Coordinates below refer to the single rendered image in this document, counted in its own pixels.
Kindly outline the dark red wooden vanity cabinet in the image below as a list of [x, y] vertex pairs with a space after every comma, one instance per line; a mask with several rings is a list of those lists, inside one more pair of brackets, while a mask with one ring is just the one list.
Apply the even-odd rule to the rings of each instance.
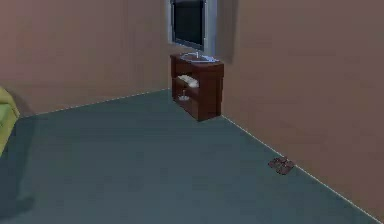
[[[204, 121], [221, 115], [224, 64], [191, 63], [180, 56], [184, 53], [171, 54], [172, 98], [197, 121]], [[189, 87], [178, 76], [188, 75], [199, 82], [198, 88]], [[180, 101], [178, 96], [186, 90], [188, 101]]]

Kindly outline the white folded towel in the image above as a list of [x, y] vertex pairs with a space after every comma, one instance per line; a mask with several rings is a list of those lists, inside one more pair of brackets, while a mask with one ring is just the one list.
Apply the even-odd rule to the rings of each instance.
[[196, 79], [194, 79], [188, 75], [180, 75], [180, 76], [178, 76], [178, 79], [186, 82], [189, 87], [192, 87], [192, 88], [198, 88], [199, 87], [199, 82]]

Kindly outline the grey sink basin with tap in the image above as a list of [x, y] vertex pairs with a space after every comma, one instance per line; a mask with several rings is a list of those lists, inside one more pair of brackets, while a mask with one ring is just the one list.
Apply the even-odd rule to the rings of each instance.
[[184, 61], [191, 63], [216, 63], [217, 59], [211, 56], [203, 55], [200, 52], [188, 52], [180, 56]]

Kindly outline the brown slipper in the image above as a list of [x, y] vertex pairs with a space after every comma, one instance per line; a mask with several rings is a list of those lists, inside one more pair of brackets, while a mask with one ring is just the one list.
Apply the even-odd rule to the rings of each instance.
[[274, 158], [271, 161], [268, 162], [268, 166], [274, 169], [277, 169], [279, 167], [282, 167], [286, 164], [287, 158], [286, 157], [278, 157]]
[[280, 175], [287, 175], [294, 167], [295, 167], [295, 164], [292, 161], [288, 161], [281, 164], [276, 169], [276, 172]]

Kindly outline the yellow green bed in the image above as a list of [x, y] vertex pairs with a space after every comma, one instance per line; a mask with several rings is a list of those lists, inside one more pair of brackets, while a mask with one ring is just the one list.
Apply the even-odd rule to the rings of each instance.
[[13, 96], [0, 86], [0, 157], [19, 117], [20, 112]]

